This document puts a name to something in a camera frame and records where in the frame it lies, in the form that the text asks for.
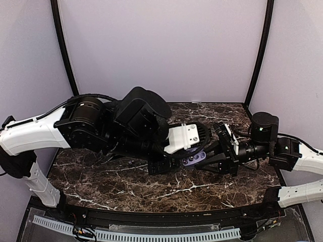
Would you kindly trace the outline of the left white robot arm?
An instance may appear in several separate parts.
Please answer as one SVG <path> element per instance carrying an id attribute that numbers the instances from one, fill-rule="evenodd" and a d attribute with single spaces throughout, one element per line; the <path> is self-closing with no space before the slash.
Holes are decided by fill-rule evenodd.
<path id="1" fill-rule="evenodd" d="M 186 147 L 182 125 L 168 123 L 171 115 L 162 97 L 135 87 L 121 100 L 83 94 L 26 120 L 9 116 L 1 127 L 1 168 L 5 174 L 23 179 L 43 205 L 66 220 L 71 208 L 65 204 L 64 192 L 41 171 L 36 150 L 85 148 L 161 164 L 180 158 Z"/>

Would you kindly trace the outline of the purple grey earbud case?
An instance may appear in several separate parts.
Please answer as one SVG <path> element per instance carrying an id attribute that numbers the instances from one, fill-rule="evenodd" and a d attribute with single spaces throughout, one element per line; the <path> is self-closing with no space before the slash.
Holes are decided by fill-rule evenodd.
<path id="1" fill-rule="evenodd" d="M 202 150 L 193 156 L 182 159 L 182 164 L 186 168 L 193 168 L 194 165 L 206 159 L 206 153 Z"/>

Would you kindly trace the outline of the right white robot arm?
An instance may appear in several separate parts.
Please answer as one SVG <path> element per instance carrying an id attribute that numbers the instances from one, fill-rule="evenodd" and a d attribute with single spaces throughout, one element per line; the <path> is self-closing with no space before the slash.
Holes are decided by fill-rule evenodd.
<path id="1" fill-rule="evenodd" d="M 218 140 L 204 152 L 212 151 L 214 155 L 196 163 L 194 166 L 198 170 L 237 175 L 239 166 L 268 159 L 268 164 L 276 169 L 322 174 L 322 150 L 295 136 L 279 133 L 279 118 L 270 113 L 255 113 L 247 133 L 241 133 L 225 123 L 217 123 L 213 128 Z M 322 180 L 268 188 L 257 213 L 261 218 L 268 219 L 277 207 L 286 208 L 313 201 L 322 201 Z"/>

